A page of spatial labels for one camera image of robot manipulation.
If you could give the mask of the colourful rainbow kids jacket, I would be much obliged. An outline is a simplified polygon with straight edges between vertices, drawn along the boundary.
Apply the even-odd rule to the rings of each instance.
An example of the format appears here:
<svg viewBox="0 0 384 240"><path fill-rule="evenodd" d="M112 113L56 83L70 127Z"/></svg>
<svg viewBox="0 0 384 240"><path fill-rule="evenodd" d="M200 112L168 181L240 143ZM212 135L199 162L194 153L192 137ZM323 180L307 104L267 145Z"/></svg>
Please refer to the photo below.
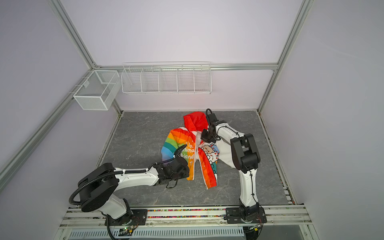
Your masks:
<svg viewBox="0 0 384 240"><path fill-rule="evenodd" d="M190 172L187 180L192 181L195 178L195 163L199 161L205 185L210 189L218 185L219 150L214 144L201 140L201 133L208 126L207 115L203 112L185 115L184 126L169 132L161 154L162 160L169 160L176 155L178 148L185 146L181 157L188 162Z"/></svg>

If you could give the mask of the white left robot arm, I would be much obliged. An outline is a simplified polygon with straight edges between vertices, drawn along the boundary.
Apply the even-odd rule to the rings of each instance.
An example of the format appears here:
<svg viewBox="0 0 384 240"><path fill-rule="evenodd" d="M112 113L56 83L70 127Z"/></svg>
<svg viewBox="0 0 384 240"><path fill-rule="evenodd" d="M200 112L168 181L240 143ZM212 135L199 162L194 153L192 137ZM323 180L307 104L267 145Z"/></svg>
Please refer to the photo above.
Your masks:
<svg viewBox="0 0 384 240"><path fill-rule="evenodd" d="M146 215L135 214L128 200L117 197L116 191L138 186L166 185L170 188L170 182L177 183L188 177L188 163L182 157L154 163L144 169L121 169L105 163L78 182L69 203L81 207L84 213L100 211L106 216L106 223L132 225Z"/></svg>

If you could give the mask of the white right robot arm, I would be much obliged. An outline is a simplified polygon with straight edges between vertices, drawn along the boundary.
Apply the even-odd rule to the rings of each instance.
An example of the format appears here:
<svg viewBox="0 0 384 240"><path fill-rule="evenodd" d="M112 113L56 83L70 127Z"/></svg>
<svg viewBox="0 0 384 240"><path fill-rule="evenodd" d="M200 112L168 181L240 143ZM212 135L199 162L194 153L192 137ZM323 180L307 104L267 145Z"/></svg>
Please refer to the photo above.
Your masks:
<svg viewBox="0 0 384 240"><path fill-rule="evenodd" d="M203 130L202 140L214 144L219 150L219 160L239 171L240 205L245 209L258 207L256 173L261 157L254 136L235 130L214 114L209 114L207 120L209 126Z"/></svg>

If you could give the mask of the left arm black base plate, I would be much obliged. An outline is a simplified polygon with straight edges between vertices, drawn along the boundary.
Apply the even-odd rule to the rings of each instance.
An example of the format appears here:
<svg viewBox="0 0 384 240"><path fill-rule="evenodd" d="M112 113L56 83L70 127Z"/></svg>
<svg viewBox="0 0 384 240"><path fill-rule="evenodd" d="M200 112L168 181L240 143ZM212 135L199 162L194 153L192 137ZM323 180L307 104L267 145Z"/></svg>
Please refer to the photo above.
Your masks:
<svg viewBox="0 0 384 240"><path fill-rule="evenodd" d="M147 209L133 209L130 213L116 220L108 216L105 221L105 226L107 226L107 224L109 224L109 226L143 226L146 224L147 215Z"/></svg>

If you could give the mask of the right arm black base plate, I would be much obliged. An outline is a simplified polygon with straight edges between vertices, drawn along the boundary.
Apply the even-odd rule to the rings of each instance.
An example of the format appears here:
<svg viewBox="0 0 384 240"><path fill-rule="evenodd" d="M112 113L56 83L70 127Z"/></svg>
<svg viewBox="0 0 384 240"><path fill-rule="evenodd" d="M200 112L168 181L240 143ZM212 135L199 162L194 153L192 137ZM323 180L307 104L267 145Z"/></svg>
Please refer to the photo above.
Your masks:
<svg viewBox="0 0 384 240"><path fill-rule="evenodd" d="M259 205L252 207L239 206L226 208L224 220L228 224L265 224L267 217L264 208Z"/></svg>

